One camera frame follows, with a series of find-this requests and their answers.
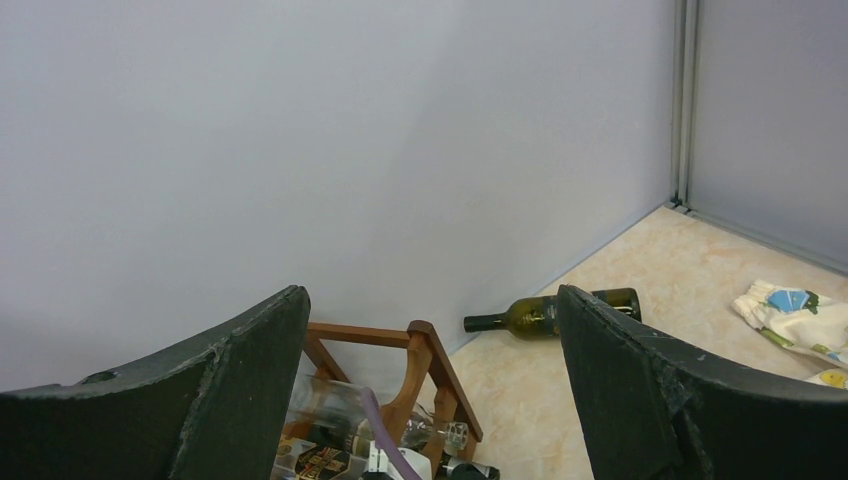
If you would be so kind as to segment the green wine bottle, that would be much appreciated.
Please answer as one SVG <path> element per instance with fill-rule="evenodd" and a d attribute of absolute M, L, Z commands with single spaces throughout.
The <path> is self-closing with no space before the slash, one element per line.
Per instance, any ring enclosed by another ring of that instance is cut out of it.
<path fill-rule="evenodd" d="M 641 305 L 635 289 L 596 290 L 590 294 L 618 312 L 638 322 L 642 321 Z M 527 297 L 516 300 L 502 313 L 466 316 L 463 328 L 466 333 L 508 331 L 521 340 L 541 340 L 559 335 L 556 315 L 555 295 Z"/>

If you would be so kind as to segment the brown wooden wine rack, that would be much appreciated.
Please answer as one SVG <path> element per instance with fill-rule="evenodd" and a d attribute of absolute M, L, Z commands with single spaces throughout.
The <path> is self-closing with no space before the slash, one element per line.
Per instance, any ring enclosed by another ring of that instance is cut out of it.
<path fill-rule="evenodd" d="M 377 394 L 372 389 L 351 382 L 338 361 L 325 347 L 326 341 L 337 341 L 396 348 L 406 353 L 405 376 L 396 394 Z M 375 443 L 384 450 L 398 449 L 403 431 L 402 421 L 420 404 L 435 415 L 439 423 L 464 422 L 469 427 L 465 448 L 448 453 L 461 460 L 474 462 L 475 449 L 483 431 L 458 380 L 433 325 L 416 320 L 406 330 L 354 327 L 313 323 L 307 331 L 304 351 L 315 365 L 314 376 L 357 385 L 361 403 L 375 434 Z M 440 441 L 431 441 L 423 449 L 432 465 L 433 478 L 442 452 Z"/>

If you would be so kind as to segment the clear bottle black cap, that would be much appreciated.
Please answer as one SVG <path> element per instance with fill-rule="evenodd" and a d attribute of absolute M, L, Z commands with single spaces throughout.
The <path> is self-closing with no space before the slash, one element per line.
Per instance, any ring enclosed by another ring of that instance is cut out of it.
<path fill-rule="evenodd" d="M 343 450 L 296 437 L 283 436 L 270 479 L 358 480 L 365 473 L 367 460 Z"/>

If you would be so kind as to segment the clear glass bottle back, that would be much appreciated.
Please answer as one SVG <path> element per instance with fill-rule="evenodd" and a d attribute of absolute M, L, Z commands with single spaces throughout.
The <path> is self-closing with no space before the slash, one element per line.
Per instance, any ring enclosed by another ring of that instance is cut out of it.
<path fill-rule="evenodd" d="M 466 447 L 470 435 L 466 423 L 439 423 L 420 404 L 414 405 L 402 424 L 399 446 L 415 451 L 433 440 L 440 441 L 449 451 L 459 451 Z M 361 403 L 361 388 L 314 375 L 296 377 L 286 425 L 296 437 L 359 456 L 365 455 L 375 439 Z"/>

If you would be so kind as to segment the dark wine bottle beige label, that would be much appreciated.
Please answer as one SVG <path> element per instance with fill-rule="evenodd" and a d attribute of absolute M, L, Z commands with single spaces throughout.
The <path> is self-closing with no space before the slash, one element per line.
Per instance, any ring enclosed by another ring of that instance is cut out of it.
<path fill-rule="evenodd" d="M 375 434 L 366 419 L 356 425 L 314 425 L 309 431 L 309 438 L 316 443 L 365 458 L 369 465 L 362 474 L 362 479 L 401 479 L 400 473 L 389 462 L 388 455 L 374 447 Z M 428 423 L 408 423 L 398 449 L 402 454 L 411 455 L 411 466 L 423 467 L 423 449 L 431 440 L 442 441 L 445 448 L 436 468 L 436 479 L 501 478 L 500 471 L 495 467 L 464 461 L 448 453 L 448 449 L 458 450 L 466 445 L 468 428 L 464 423 L 452 422 L 447 429 L 441 430 Z"/>

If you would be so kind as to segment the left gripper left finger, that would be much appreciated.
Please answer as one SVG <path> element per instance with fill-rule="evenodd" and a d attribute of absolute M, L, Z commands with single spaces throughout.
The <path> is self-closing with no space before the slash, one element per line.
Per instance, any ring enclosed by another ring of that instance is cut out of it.
<path fill-rule="evenodd" d="M 130 363 L 1 396 L 5 479 L 266 479 L 310 297 L 290 286 Z"/>

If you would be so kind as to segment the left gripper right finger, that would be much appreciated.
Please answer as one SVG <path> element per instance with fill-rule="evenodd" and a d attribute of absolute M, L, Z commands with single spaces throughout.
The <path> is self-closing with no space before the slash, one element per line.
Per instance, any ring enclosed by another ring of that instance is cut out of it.
<path fill-rule="evenodd" d="M 847 394 L 715 355 L 575 286 L 559 338 L 598 479 L 843 479 Z"/>

